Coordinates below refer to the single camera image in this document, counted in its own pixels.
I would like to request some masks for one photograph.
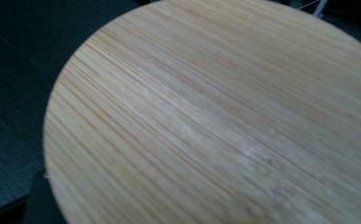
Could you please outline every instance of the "bamboo cutting board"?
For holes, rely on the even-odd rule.
[[[270,2],[150,4],[69,60],[44,149],[69,223],[361,223],[361,44]]]

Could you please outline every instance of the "dark background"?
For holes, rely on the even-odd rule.
[[[28,194],[44,167],[44,113],[66,61],[98,28],[146,2],[0,1],[0,206]],[[361,41],[353,8],[334,1],[323,19]]]

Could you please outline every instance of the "wood grain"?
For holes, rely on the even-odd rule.
[[[69,223],[361,223],[361,44],[270,2],[150,4],[69,60],[44,149]]]

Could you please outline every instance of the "bamboo surface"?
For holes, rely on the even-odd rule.
[[[62,70],[45,160],[69,223],[361,223],[361,44],[253,0],[168,0]]]

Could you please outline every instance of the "wooden surface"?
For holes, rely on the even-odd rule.
[[[64,67],[44,149],[69,223],[361,223],[361,44],[270,2],[151,4]]]

